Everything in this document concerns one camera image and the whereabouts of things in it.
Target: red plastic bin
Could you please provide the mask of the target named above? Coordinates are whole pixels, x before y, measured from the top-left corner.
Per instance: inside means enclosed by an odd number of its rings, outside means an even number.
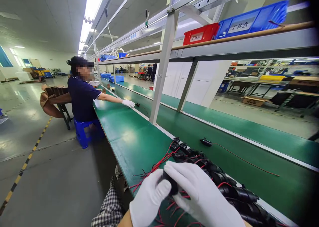
[[[184,33],[185,38],[183,45],[210,41],[215,35],[217,35],[218,29],[219,23],[213,23],[191,31],[187,31]]]

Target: hand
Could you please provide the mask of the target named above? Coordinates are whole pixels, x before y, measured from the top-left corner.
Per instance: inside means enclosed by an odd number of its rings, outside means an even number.
[[[92,86],[94,86],[94,87],[97,87],[97,86],[100,85],[100,82],[93,80],[93,81],[90,81],[89,84],[92,85]]]
[[[134,108],[134,106],[135,106],[134,102],[132,102],[130,100],[125,100],[125,99],[122,100],[122,104],[125,106],[128,106],[129,108]]]
[[[157,216],[160,204],[168,196],[172,186],[168,180],[162,180],[163,169],[157,169],[143,181],[139,192],[130,203],[133,227],[147,227]]]
[[[176,204],[203,225],[245,227],[238,211],[198,165],[167,161],[164,170],[191,198],[185,199],[178,193],[173,196]]]

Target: person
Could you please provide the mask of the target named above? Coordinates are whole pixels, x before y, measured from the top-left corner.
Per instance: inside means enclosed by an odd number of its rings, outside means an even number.
[[[152,67],[151,67],[151,65],[149,64],[148,67],[147,67],[147,73],[145,74],[145,80],[146,80],[147,76],[150,77],[151,74],[152,74]]]
[[[67,61],[71,65],[72,76],[68,79],[68,90],[72,98],[72,112],[76,121],[86,122],[97,119],[93,108],[93,100],[104,100],[112,103],[122,103],[129,108],[135,106],[130,100],[122,100],[112,95],[104,94],[95,89],[93,86],[98,86],[98,81],[87,81],[92,79],[92,69],[94,63],[89,63],[86,59],[74,56]]]
[[[198,165],[167,161],[164,170],[190,196],[190,199],[186,199],[180,193],[174,195],[176,204],[205,227],[251,227]],[[161,180],[164,170],[157,169],[144,179],[124,215],[112,179],[100,214],[93,218],[91,226],[149,226],[171,190],[171,183]]]
[[[155,79],[156,69],[157,69],[157,63],[153,64],[153,70],[152,70],[152,82],[154,82],[154,79]]]

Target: plaid shirt sleeve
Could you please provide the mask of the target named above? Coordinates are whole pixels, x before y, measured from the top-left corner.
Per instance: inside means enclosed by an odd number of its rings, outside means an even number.
[[[123,218],[121,199],[115,188],[116,178],[111,178],[110,189],[103,201],[100,213],[92,220],[92,227],[116,227]]]

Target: ceiling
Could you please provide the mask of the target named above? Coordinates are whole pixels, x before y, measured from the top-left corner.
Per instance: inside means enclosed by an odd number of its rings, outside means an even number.
[[[77,53],[86,0],[0,0],[0,45]]]
[[[110,19],[117,11],[119,6],[124,0],[110,0],[107,6],[108,19]],[[112,36],[119,36],[126,34],[136,26],[145,22],[145,10],[150,12],[150,17],[156,15],[162,11],[167,5],[167,0],[128,0],[124,7],[119,11],[114,20],[110,23],[110,32]],[[99,23],[95,26],[98,34],[107,24],[105,13],[101,15]],[[109,34],[108,29],[103,31],[104,34]],[[161,32],[152,36],[145,37],[137,40],[131,44],[122,47],[126,52],[131,49],[137,49],[140,47],[148,46],[156,42],[160,42]],[[100,50],[105,46],[111,44],[112,40],[108,37],[99,37],[96,46]],[[92,33],[90,33],[86,44],[92,43]],[[159,46],[152,48],[152,50],[158,50]],[[87,52],[87,55],[94,54],[93,46]]]

